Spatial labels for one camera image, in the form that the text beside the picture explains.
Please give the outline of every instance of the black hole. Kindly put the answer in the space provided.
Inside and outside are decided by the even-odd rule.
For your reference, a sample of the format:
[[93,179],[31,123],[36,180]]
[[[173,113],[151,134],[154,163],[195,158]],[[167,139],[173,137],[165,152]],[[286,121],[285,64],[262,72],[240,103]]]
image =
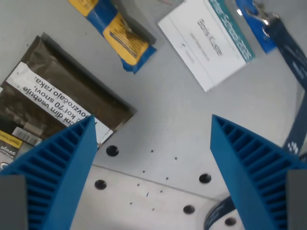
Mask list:
[[211,181],[211,176],[207,173],[203,174],[200,176],[200,182],[202,184],[207,184]]
[[185,214],[192,214],[192,213],[195,212],[195,208],[194,208],[194,206],[192,206],[192,205],[187,205],[187,206],[185,206],[185,207],[183,208],[183,212],[184,212]]
[[227,226],[234,226],[236,224],[236,219],[233,217],[227,218],[225,220],[225,225]]
[[106,188],[106,182],[103,180],[97,180],[95,182],[95,188],[98,190],[104,190]]
[[115,156],[117,156],[119,154],[119,150],[118,150],[118,148],[116,146],[110,145],[109,147],[107,147],[106,153],[110,157],[115,157]]

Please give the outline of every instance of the lanyard strap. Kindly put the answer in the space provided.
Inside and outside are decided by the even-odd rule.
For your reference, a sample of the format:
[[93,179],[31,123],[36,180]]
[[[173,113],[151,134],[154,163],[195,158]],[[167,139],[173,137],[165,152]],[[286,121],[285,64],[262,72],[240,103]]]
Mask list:
[[[267,28],[270,38],[276,43],[295,78],[307,92],[307,58],[303,50],[278,18]],[[289,136],[283,146],[284,151],[299,154],[307,134],[307,94],[305,94]]]

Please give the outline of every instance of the white logo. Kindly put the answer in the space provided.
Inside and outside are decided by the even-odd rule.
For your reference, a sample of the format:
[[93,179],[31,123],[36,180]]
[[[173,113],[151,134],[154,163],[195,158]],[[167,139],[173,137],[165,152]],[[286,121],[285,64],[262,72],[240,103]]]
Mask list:
[[297,144],[294,142],[288,143],[288,149],[290,152],[294,152],[295,154],[298,154],[298,147]]

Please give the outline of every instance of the gray table surface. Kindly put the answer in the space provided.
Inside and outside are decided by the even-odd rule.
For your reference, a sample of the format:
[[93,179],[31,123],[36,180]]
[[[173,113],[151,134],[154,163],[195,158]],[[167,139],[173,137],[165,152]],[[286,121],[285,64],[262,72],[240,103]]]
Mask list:
[[[282,16],[307,53],[307,1],[264,2]],[[211,199],[225,197],[228,191],[210,151],[212,114],[282,145],[302,89],[275,50],[204,92],[157,26],[172,6],[157,0],[121,3],[130,21],[156,39],[157,53],[136,75],[124,71],[115,51],[66,0],[0,0],[0,80],[14,68],[27,44],[47,33],[137,110],[97,153],[95,165]],[[106,155],[109,145],[118,147],[117,157]],[[199,183],[202,173],[212,176],[209,184]]]

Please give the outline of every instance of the dark brown package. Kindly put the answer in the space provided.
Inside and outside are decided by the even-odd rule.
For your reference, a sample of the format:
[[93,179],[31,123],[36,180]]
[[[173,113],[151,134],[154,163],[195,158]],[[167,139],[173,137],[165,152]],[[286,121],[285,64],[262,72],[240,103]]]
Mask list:
[[[36,76],[37,85],[32,89],[27,85],[26,75],[16,78],[15,85],[9,83],[13,74],[19,74],[17,69],[23,63],[30,72],[35,73],[32,75]],[[40,37],[34,40],[1,87],[0,115],[43,140],[89,114],[94,115],[98,123],[100,121],[110,130],[106,134],[107,138],[132,117],[127,106],[99,87]],[[44,108],[46,106],[52,106],[51,111],[54,113],[47,111]],[[98,145],[103,144],[99,138],[97,141]]]

